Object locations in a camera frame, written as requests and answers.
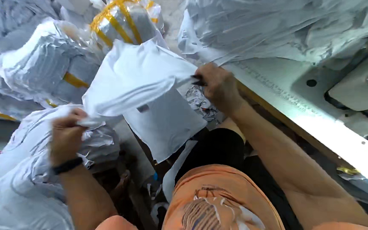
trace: leg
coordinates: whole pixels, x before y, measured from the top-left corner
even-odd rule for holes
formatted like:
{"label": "leg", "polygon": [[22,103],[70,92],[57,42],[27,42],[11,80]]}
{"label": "leg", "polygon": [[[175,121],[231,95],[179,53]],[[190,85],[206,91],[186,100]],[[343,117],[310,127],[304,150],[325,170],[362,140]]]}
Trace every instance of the leg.
{"label": "leg", "polygon": [[228,165],[242,170],[243,150],[243,134],[232,120],[226,119],[194,146],[178,171],[175,182],[189,170],[204,165]]}

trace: hole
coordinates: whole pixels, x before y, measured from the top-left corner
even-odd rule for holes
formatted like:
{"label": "hole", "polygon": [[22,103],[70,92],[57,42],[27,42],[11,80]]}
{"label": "hole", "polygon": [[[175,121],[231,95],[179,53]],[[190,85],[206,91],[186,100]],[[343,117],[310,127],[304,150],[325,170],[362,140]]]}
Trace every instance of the hole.
{"label": "hole", "polygon": [[316,80],[313,80],[313,79],[308,80],[308,81],[306,82],[306,85],[307,85],[307,86],[309,86],[309,87],[314,87],[314,86],[316,86],[316,85],[317,85],[317,81],[316,81]]}

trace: forearm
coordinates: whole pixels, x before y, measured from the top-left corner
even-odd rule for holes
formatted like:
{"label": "forearm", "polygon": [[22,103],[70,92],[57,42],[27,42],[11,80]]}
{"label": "forearm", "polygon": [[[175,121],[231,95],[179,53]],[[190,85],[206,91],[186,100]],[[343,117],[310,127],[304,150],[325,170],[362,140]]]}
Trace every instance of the forearm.
{"label": "forearm", "polygon": [[94,230],[117,211],[105,189],[83,166],[59,175],[75,229]]}
{"label": "forearm", "polygon": [[247,102],[244,101],[230,117],[283,190],[315,196],[348,196],[295,142],[261,117]]}

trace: sleeve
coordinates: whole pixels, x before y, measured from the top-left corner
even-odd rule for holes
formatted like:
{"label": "sleeve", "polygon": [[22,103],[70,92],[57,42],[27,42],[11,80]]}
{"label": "sleeve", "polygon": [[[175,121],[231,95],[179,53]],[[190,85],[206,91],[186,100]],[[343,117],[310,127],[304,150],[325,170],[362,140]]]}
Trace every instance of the sleeve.
{"label": "sleeve", "polygon": [[121,216],[112,216],[103,221],[96,230],[138,230],[136,226]]}

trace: hand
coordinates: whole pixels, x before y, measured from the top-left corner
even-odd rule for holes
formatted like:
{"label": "hand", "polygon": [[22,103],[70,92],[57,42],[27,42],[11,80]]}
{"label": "hand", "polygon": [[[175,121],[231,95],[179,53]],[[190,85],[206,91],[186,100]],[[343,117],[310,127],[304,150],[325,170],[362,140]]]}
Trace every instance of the hand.
{"label": "hand", "polygon": [[201,75],[207,84],[205,97],[225,115],[230,117],[243,104],[244,100],[238,92],[235,77],[231,72],[210,62],[199,67],[195,75]]}
{"label": "hand", "polygon": [[76,123],[87,116],[83,110],[75,108],[67,117],[54,120],[49,155],[53,166],[58,166],[77,157],[76,152],[82,144],[82,135],[86,127]]}

